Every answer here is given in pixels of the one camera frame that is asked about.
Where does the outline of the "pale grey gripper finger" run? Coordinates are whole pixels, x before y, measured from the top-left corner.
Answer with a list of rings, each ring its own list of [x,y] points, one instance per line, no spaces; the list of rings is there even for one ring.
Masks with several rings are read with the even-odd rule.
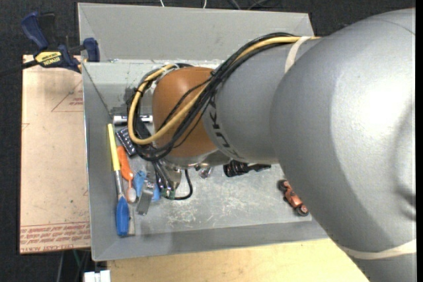
[[[141,195],[139,197],[139,201],[135,209],[138,215],[147,214],[150,203],[154,196],[154,190],[155,190],[154,183],[151,183],[151,182],[144,183],[141,189]]]

